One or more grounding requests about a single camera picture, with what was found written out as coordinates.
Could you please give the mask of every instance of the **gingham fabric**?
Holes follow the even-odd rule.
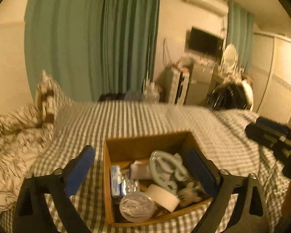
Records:
[[[171,131],[190,130],[204,155],[220,168],[234,175],[258,175],[267,202],[270,229],[273,232],[280,217],[289,180],[282,173],[282,165],[272,152],[258,146],[246,137],[244,128],[258,117],[242,110],[212,112],[202,107],[172,106],[123,101],[102,103],[71,102],[50,77],[55,98],[55,123],[53,140],[48,150],[32,167],[35,176],[51,174],[63,168],[75,158],[85,145],[96,149],[94,165],[90,168],[71,202],[92,232],[191,232],[208,208],[204,205],[197,211],[164,223],[131,228],[113,228],[105,223],[103,199],[103,144],[108,137],[131,137],[163,134]],[[46,195],[54,223],[60,232],[65,229]],[[217,229],[226,228],[237,197],[233,195]],[[15,209],[3,212],[0,223],[7,232],[12,232]]]

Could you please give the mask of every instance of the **air conditioner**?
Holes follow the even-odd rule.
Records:
[[[226,16],[228,13],[227,4],[217,0],[185,0],[185,1],[200,6],[204,9],[207,9],[222,17]]]

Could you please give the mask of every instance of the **container of cotton swabs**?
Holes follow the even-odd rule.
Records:
[[[143,192],[125,195],[120,202],[122,216],[133,223],[149,220],[156,210],[154,201]]]

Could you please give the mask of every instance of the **mattress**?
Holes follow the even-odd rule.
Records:
[[[164,223],[115,229],[105,222],[103,199],[103,145],[106,138],[190,130],[204,155],[217,168],[225,168],[234,175],[247,176],[251,172],[258,175],[273,232],[289,180],[282,175],[283,166],[272,152],[246,137],[244,128],[256,120],[257,114],[244,110],[213,112],[203,107],[159,103],[78,103],[66,97],[49,75],[42,80],[45,82],[41,81],[41,84],[48,83],[54,91],[54,131],[47,150],[37,158],[31,171],[35,176],[51,174],[75,158],[85,145],[94,147],[94,165],[77,194],[70,198],[91,231],[190,232],[195,227],[208,205]],[[236,195],[231,197],[217,232],[227,226],[236,199]],[[58,231],[65,232],[50,195],[46,195],[46,201]],[[12,232],[14,210],[0,215],[0,223],[7,232]]]

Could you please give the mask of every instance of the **green curtain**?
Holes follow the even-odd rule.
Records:
[[[153,77],[159,0],[28,0],[25,60],[34,96],[41,70],[74,100],[141,90]]]
[[[254,17],[233,0],[228,1],[227,45],[238,52],[238,66],[250,66]]]

